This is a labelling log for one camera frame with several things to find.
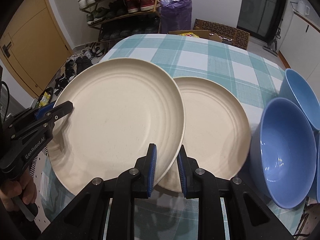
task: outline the kettle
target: kettle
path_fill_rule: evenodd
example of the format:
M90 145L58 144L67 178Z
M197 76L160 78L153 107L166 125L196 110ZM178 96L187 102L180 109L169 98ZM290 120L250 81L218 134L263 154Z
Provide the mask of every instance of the kettle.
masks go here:
M297 11L303 16L310 14L310 7L306 5L303 1L298 0Z

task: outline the table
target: table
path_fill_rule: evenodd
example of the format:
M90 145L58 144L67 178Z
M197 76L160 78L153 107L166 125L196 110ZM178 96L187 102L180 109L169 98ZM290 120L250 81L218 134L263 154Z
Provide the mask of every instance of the table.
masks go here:
M230 45L168 34L139 34L117 43L101 61L117 57L143 59L157 64L172 77L207 78L227 88L240 101L252 133L260 122L263 108L278 95L284 77L280 67L260 56ZM247 163L239 176L256 190L247 172ZM268 207L294 234L304 202L295 209L284 210L258 193ZM44 213L52 221L74 197L55 176L50 161L40 185ZM135 237L137 239L197 239L198 200L171 197L153 191L148 200L135 200ZM228 224L224 210L226 239Z

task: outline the bowl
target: bowl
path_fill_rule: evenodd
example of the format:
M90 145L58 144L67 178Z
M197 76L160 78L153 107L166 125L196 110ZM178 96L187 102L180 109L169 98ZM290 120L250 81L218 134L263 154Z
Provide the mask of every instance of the bowl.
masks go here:
M250 145L250 174L257 188L281 208L307 196L316 173L316 142L311 126L294 103L272 99Z
M296 71L287 68L279 96L300 107L314 131L320 130L320 105L307 81Z
M316 174L315 178L313 179L313 183L311 186L311 189L308 193L308 196L315 199L318 203L320 202L320 173L319 173L319 149L320 149L320 134L317 133L315 136L316 139L316 148L317 148L317 168L316 168Z

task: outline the red sneaker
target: red sneaker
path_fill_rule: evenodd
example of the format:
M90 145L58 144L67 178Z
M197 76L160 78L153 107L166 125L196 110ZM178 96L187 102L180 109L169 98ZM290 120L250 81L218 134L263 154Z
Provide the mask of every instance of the red sneaker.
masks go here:
M153 10L156 0L140 0L141 11Z
M138 0L126 0L128 13L134 13L139 11Z

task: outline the purple plastic bag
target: purple plastic bag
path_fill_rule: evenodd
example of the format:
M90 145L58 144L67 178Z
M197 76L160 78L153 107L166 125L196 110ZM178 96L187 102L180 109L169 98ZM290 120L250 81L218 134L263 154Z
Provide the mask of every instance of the purple plastic bag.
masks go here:
M192 0L161 0L161 33L191 29Z

